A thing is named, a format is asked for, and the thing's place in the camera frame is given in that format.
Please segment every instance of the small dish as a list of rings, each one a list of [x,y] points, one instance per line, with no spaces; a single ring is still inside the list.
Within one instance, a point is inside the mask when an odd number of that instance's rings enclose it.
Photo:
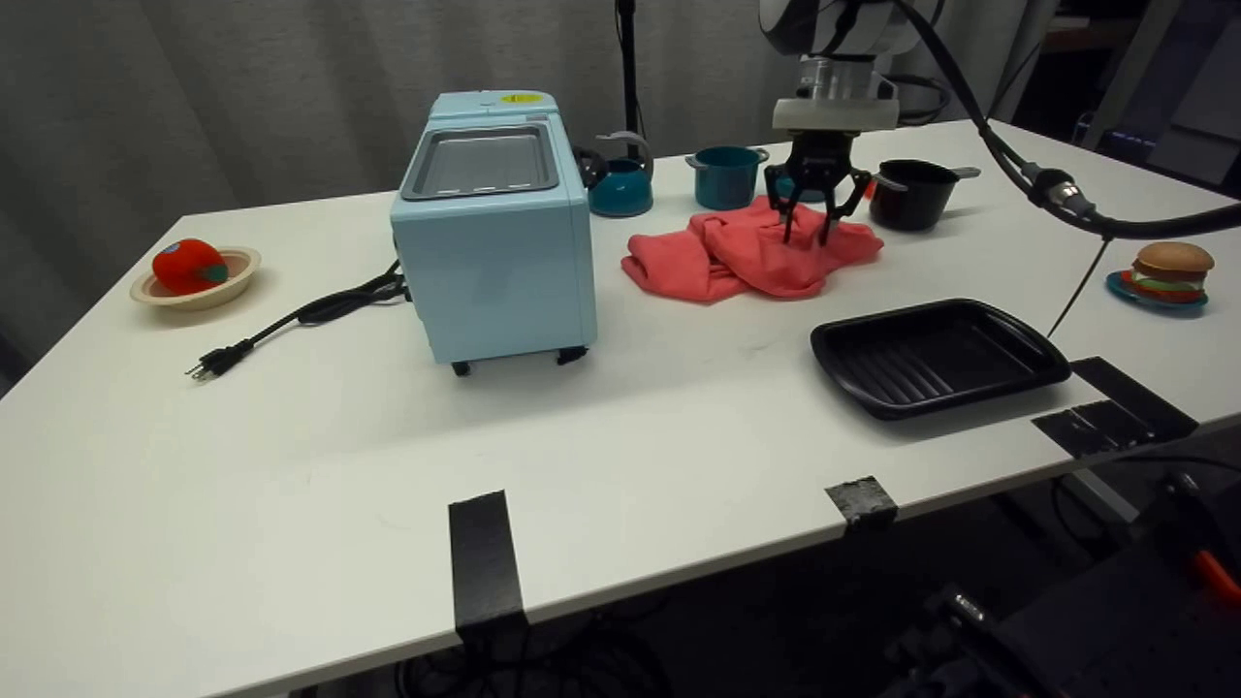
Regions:
[[[154,275],[141,275],[130,294],[141,301],[141,307],[153,307],[153,311],[176,311],[176,314],[197,314],[197,311],[211,311],[211,307],[226,307],[228,297],[236,297],[260,271],[260,250],[251,249],[221,249],[226,263],[228,263],[228,280],[216,281],[216,285],[207,285],[197,294],[172,294],[154,281]]]

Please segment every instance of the gray floor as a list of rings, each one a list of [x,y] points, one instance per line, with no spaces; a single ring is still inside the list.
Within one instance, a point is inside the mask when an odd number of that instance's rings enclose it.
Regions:
[[[1241,434],[1214,434],[1192,438],[1177,455],[1241,464],[1239,444]],[[1103,464],[1103,471],[1148,498],[1164,464]],[[1210,489],[1239,479],[1239,471],[1210,464],[1196,471]],[[957,585],[1001,617],[1018,611],[1085,575],[1107,553],[1091,548],[1093,533],[1098,523],[1085,511],[1058,504],[1054,515],[1050,483],[1034,483],[548,625],[528,639],[495,639],[493,660],[445,651],[318,694],[879,694],[892,681],[883,651],[922,621],[928,598]]]

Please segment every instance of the toaster oven window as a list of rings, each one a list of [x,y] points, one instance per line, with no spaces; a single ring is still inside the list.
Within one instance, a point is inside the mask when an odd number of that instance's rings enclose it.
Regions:
[[[436,133],[414,168],[405,197],[480,197],[555,187],[543,129]]]

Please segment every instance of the red cloth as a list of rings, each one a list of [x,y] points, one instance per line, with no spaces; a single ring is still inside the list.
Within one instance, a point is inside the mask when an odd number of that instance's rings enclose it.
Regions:
[[[782,217],[758,197],[732,212],[698,212],[685,231],[631,235],[622,268],[648,294],[718,301],[742,281],[768,297],[816,297],[830,271],[874,263],[883,240],[859,221],[839,221],[824,245],[824,212],[799,206],[790,235]]]

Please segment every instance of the blue cup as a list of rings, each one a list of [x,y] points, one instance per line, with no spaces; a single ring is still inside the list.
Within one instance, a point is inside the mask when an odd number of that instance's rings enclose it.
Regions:
[[[751,183],[768,149],[751,146],[705,146],[685,164],[698,169],[696,197],[702,209],[742,209],[751,201]]]

